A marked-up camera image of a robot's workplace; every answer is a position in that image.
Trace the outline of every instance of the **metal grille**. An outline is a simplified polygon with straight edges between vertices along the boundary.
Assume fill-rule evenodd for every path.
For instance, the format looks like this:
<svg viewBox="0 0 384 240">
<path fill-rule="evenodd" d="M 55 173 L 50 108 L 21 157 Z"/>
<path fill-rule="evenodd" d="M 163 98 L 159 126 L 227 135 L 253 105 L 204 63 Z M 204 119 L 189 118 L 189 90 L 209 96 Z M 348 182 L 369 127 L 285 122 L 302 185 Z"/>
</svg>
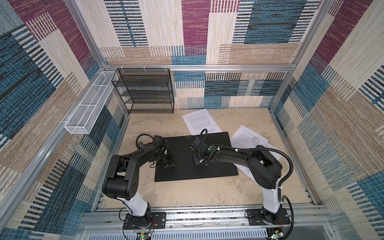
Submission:
<svg viewBox="0 0 384 240">
<path fill-rule="evenodd" d="M 98 76 L 65 124 L 65 129 L 70 134 L 89 134 L 91 132 L 113 89 L 112 79 L 118 79 L 115 72 L 104 71 Z"/>
<path fill-rule="evenodd" d="M 119 68 L 112 81 L 129 113 L 173 113 L 169 69 Z"/>
<path fill-rule="evenodd" d="M 137 232 L 125 232 L 129 240 L 136 240 Z M 263 239 L 267 237 L 265 228 L 212 229 L 212 230 L 175 230 L 158 231 L 153 240 L 220 240 L 220 239 Z M 89 240 L 125 240 L 122 233 L 90 234 Z"/>
</svg>

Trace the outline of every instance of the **wire mesh shelf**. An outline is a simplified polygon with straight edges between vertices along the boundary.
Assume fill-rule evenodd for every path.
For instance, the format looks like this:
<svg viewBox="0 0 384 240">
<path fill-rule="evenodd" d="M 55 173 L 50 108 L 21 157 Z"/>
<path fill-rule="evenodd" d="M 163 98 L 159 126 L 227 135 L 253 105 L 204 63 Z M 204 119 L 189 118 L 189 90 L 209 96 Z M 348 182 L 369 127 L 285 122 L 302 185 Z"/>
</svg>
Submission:
<svg viewBox="0 0 384 240">
<path fill-rule="evenodd" d="M 88 90 L 81 103 L 65 124 L 65 129 L 70 134 L 89 134 L 100 112 L 113 89 L 112 80 L 118 79 L 113 71 L 103 71 L 91 88 Z"/>
<path fill-rule="evenodd" d="M 129 113 L 173 113 L 169 69 L 119 68 L 112 80 Z"/>
</svg>

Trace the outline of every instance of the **red wire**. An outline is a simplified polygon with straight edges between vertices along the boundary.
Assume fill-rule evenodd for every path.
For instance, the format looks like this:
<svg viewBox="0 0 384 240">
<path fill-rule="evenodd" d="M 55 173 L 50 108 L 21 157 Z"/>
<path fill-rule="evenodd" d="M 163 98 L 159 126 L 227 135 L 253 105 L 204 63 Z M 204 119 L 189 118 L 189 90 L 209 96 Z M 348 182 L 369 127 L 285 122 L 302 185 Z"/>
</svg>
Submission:
<svg viewBox="0 0 384 240">
<path fill-rule="evenodd" d="M 152 225 L 152 227 L 150 228 L 149 232 L 151 232 L 152 228 L 153 228 L 153 232 L 155 232 L 155 225 L 156 225 L 156 220 L 153 219 L 153 225 Z"/>
<path fill-rule="evenodd" d="M 279 221 L 281 223 L 281 231 L 283 232 L 284 234 L 284 224 L 283 224 L 283 220 L 281 220 L 281 218 L 279 218 Z"/>
</svg>

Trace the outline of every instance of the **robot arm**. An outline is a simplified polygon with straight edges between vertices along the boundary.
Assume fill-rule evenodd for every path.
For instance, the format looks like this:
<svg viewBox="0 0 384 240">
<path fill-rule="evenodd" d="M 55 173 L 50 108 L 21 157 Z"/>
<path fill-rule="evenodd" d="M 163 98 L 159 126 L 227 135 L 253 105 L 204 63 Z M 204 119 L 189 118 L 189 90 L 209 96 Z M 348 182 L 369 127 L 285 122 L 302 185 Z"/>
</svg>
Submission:
<svg viewBox="0 0 384 240">
<path fill-rule="evenodd" d="M 106 196 L 121 201 L 131 211 L 127 220 L 139 228 L 146 228 L 151 223 L 151 207 L 137 192 L 139 168 L 146 162 L 156 162 L 162 168 L 174 166 L 167 145 L 166 139 L 154 136 L 151 143 L 140 146 L 130 154 L 114 155 L 109 162 L 102 191 Z M 118 175 L 118 172 L 125 172 L 125 175 Z"/>
<path fill-rule="evenodd" d="M 203 140 L 204 138 L 197 137 L 190 145 L 199 154 L 200 162 L 205 165 L 213 162 L 230 162 L 249 168 L 256 183 L 262 187 L 263 221 L 266 224 L 278 224 L 279 216 L 285 211 L 281 208 L 281 183 L 289 177 L 293 169 L 290 164 L 289 173 L 280 180 L 282 165 L 270 151 L 284 153 L 261 145 L 254 149 L 236 149 L 214 143 L 207 145 Z"/>
</svg>

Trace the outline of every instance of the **striped fabric wall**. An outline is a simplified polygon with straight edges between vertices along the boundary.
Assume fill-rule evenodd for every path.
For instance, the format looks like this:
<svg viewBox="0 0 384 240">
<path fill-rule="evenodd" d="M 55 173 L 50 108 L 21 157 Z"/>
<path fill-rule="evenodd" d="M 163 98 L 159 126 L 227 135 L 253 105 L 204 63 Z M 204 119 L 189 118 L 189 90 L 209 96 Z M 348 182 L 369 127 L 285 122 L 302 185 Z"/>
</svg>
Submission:
<svg viewBox="0 0 384 240">
<path fill-rule="evenodd" d="M 344 239 L 384 239 L 384 1 L 336 0 L 274 114 Z"/>
<path fill-rule="evenodd" d="M 64 0 L 0 0 L 0 201 L 98 70 Z"/>
<path fill-rule="evenodd" d="M 111 93 L 89 135 L 67 133 L 0 239 L 73 239 L 91 211 L 123 120 Z"/>
<path fill-rule="evenodd" d="M 78 0 L 78 5 L 109 65 L 241 65 L 292 63 L 320 2 Z M 175 72 L 177 84 L 190 82 L 176 85 L 175 108 L 268 107 L 281 78 L 255 74 Z"/>
<path fill-rule="evenodd" d="M 0 201 L 98 70 L 64 0 L 0 0 Z M 123 120 L 110 95 L 89 135 L 67 134 L 0 239 L 73 239 Z"/>
<path fill-rule="evenodd" d="M 286 72 L 171 72 L 176 109 L 268 108 Z"/>
</svg>

